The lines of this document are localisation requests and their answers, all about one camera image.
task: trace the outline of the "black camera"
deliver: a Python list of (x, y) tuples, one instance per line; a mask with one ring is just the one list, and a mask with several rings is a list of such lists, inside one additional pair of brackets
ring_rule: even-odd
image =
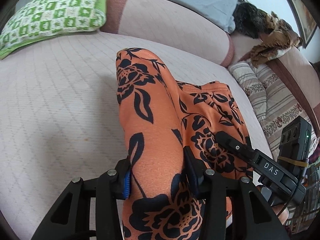
[[(311, 125), (298, 116), (282, 130), (281, 141), (279, 145), (279, 156), (277, 163), (290, 172), (294, 178), (283, 176), (282, 171), (274, 167), (271, 163), (265, 161), (263, 168), (272, 175), (272, 179), (281, 182), (291, 191), (298, 186), (291, 204), (296, 206), (301, 203), (306, 193), (306, 189), (301, 183), (297, 185), (298, 180), (305, 176), (308, 166), (308, 152), (310, 148)], [(282, 190), (276, 183), (265, 176), (259, 178), (259, 182), (271, 190), (268, 203), (271, 206), (286, 203), (290, 195)]]

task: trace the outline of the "orange floral fabric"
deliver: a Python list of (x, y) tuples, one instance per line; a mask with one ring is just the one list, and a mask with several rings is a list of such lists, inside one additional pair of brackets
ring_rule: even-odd
[[(249, 137), (229, 86), (176, 81), (157, 55), (131, 48), (116, 58), (119, 118), (131, 160), (131, 194), (124, 201), (127, 240), (196, 240), (203, 200), (188, 189), (183, 147), (223, 176), (253, 176), (252, 168), (215, 142), (221, 130), (246, 143)], [(226, 219), (231, 215), (227, 198)]]

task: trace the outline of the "striped blanket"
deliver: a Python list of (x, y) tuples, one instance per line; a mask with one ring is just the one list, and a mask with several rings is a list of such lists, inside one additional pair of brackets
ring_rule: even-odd
[[(249, 59), (229, 66), (228, 70), (247, 94), (276, 160), (282, 129), (298, 115), (311, 124), (310, 118), (286, 85), (266, 64), (256, 68)], [(308, 156), (312, 155), (318, 141), (312, 127)]]

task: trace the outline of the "black flower pattern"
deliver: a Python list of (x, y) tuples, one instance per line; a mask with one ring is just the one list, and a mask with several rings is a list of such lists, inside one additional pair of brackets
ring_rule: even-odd
[(165, 68), (165, 64), (159, 62), (158, 59), (149, 59), (149, 58), (144, 58), (147, 61), (150, 61), (152, 63), (152, 66), (155, 68), (158, 73), (160, 73), (160, 67)]
[(197, 131), (191, 137), (195, 147), (200, 150), (201, 159), (219, 173), (231, 173), (235, 169), (234, 156), (215, 142), (215, 135), (208, 127), (202, 132)]
[(191, 96), (194, 97), (193, 99), (193, 104), (199, 104), (201, 102), (205, 102), (206, 100), (208, 100), (209, 97), (209, 93), (204, 92), (204, 93), (192, 93), (190, 94)]
[(125, 238), (131, 237), (131, 231), (130, 231), (130, 229), (127, 228), (127, 227), (123, 224), (123, 222), (122, 222), (122, 231), (123, 231), (123, 235), (124, 235)]
[(185, 172), (176, 174), (171, 183), (171, 197), (160, 194), (132, 204), (130, 225), (143, 232), (140, 240), (196, 240), (199, 237), (204, 201), (192, 198)]
[[(130, 137), (128, 155), (131, 160), (131, 169), (134, 167), (134, 165), (140, 159), (140, 157), (143, 153), (143, 150), (144, 150), (144, 145), (145, 145), (145, 142), (144, 142), (144, 136), (143, 136), (142, 132), (136, 133)], [(145, 196), (146, 194), (144, 193), (142, 187), (140, 186), (140, 183), (136, 179), (133, 171), (131, 171), (131, 175), (132, 175), (135, 183), (137, 184), (142, 196)]]
[(149, 74), (148, 68), (144, 64), (135, 63), (123, 59), (117, 69), (118, 77), (118, 103), (127, 98), (134, 91), (135, 86), (144, 86), (147, 83), (155, 84), (154, 76)]
[(201, 86), (198, 86), (198, 85), (194, 85), (194, 84), (190, 84), (190, 83), (186, 83), (186, 82), (181, 82), (181, 81), (177, 81), (177, 80), (176, 80), (176, 83), (181, 90), (183, 90), (183, 86), (185, 86), (185, 85), (189, 85), (189, 86), (192, 86), (194, 88), (201, 90)]
[(239, 110), (239, 108), (236, 107), (235, 104), (234, 104), (235, 99), (234, 99), (232, 96), (230, 96), (230, 95), (228, 95), (228, 97), (229, 97), (228, 103), (229, 103), (229, 107), (230, 107), (230, 110), (231, 110), (231, 112), (232, 112), (233, 117), (235, 118), (235, 120), (237, 121), (238, 124), (244, 124), (244, 122), (242, 122), (242, 121), (240, 120), (240, 117), (239, 117), (239, 115), (238, 115), (238, 110)]

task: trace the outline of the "pink upholstery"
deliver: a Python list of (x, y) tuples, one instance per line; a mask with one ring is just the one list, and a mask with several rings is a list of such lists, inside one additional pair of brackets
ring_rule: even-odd
[(234, 31), (230, 35), (235, 52), (231, 64), (237, 63), (241, 60), (246, 60), (250, 57), (249, 52), (253, 46), (260, 44), (262, 41), (260, 39), (252, 39), (250, 37), (244, 36), (237, 31)]
[(167, 0), (108, 0), (107, 22), (100, 30), (155, 41), (224, 67), (234, 53), (226, 32)]

